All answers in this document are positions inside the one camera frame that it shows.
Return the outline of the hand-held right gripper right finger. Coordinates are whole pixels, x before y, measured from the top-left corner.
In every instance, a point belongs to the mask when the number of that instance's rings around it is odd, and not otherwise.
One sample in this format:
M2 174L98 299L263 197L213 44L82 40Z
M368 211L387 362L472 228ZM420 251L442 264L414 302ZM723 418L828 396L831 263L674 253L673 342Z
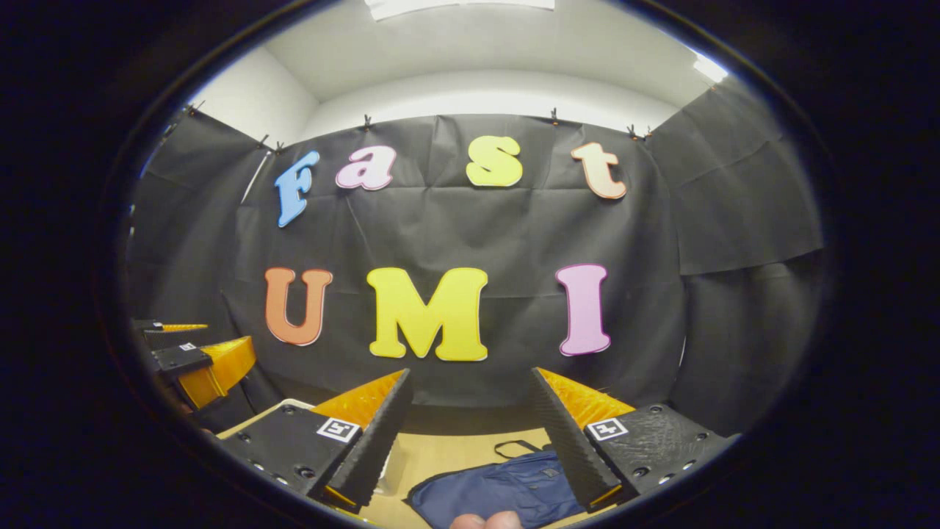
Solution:
M631 406L540 367L530 402L587 512L621 505L697 472L738 442L665 403Z

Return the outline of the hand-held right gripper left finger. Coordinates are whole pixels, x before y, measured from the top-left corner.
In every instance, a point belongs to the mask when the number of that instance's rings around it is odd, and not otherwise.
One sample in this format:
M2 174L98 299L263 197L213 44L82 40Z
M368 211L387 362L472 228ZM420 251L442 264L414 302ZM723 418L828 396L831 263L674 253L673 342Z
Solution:
M279 488L356 514L372 501L412 399L403 369L316 406L285 400L220 445Z

